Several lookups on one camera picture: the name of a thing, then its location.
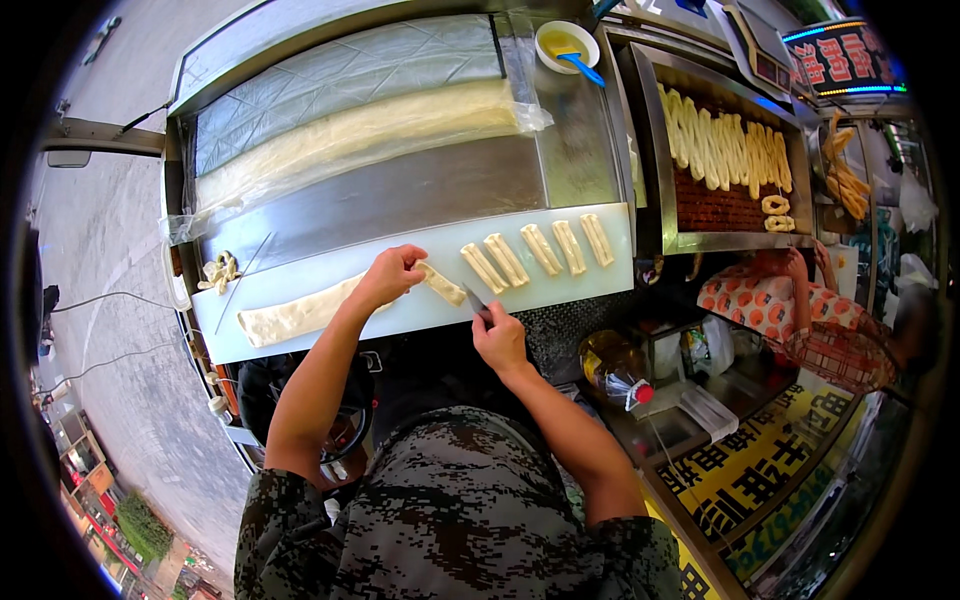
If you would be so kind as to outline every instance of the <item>asphalt road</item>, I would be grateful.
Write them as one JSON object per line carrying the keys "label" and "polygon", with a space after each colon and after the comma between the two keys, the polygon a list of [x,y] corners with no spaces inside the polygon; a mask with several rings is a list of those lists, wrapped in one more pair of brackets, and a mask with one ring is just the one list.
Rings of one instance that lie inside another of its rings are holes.
{"label": "asphalt road", "polygon": [[[176,60],[197,37],[249,0],[141,0],[65,91],[68,116],[124,124],[168,99]],[[140,127],[164,128],[164,112]],[[109,291],[169,303],[161,272],[160,161],[94,155],[83,169],[34,173],[44,284],[60,306]],[[53,316],[65,375],[131,350],[176,342],[172,310],[114,297]],[[182,344],[125,358],[74,382],[98,438],[121,473],[228,581],[249,474],[219,423]]]}

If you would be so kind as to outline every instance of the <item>orange patterned shirt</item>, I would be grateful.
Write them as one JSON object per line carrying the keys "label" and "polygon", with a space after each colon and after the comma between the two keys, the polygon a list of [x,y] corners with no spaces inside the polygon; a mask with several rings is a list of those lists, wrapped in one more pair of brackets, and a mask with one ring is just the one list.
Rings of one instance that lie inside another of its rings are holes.
{"label": "orange patterned shirt", "polygon": [[711,277],[697,304],[764,336],[771,349],[855,394],[896,377],[886,349],[890,330],[856,302],[810,283],[810,329],[794,331],[793,282],[734,265]]}

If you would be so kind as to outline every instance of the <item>food stall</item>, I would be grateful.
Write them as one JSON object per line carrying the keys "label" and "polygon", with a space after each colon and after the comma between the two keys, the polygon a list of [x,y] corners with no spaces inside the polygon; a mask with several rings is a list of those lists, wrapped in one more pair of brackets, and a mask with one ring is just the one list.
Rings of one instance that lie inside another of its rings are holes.
{"label": "food stall", "polygon": [[[589,2],[529,4],[275,0],[184,53],[163,156],[164,260],[198,373],[211,398],[226,398],[211,410],[252,468],[263,440],[241,418],[234,384],[251,364],[288,368],[325,326],[272,323],[296,321],[304,311],[291,302],[345,289],[400,243],[425,248],[428,273],[452,287],[418,286],[374,315],[360,347],[374,373],[395,336],[470,319],[462,283],[517,314],[544,376],[565,384],[581,379],[577,347],[593,331],[625,324],[653,348],[705,327],[697,312],[653,325],[638,317],[660,307],[638,286],[635,261],[810,248],[816,238],[837,245],[852,300],[880,319],[897,277],[944,281],[946,219],[909,235],[900,231],[917,219],[898,225],[904,189],[938,198],[905,85],[834,85],[841,59],[851,77],[886,81],[889,58],[862,20],[805,30],[759,2],[628,3],[606,15]],[[537,31],[555,19],[590,31],[604,88],[537,58]],[[226,47],[240,50],[229,59]],[[861,78],[867,63],[874,72]],[[326,145],[304,158],[308,142]],[[839,186],[847,177],[869,188],[854,186],[859,200]],[[918,202],[910,215],[931,212]],[[913,390],[935,387],[942,370],[854,395],[775,364],[741,333],[729,367],[697,379],[735,418],[720,437],[679,403],[639,416],[581,391],[681,543],[688,597],[829,592],[862,568],[859,536],[882,537],[902,502],[937,408],[920,410]],[[664,383],[655,397],[668,390],[688,388]],[[348,465],[344,451],[360,451],[369,427],[372,408],[354,408],[331,440],[331,488],[366,464],[353,452]]]}

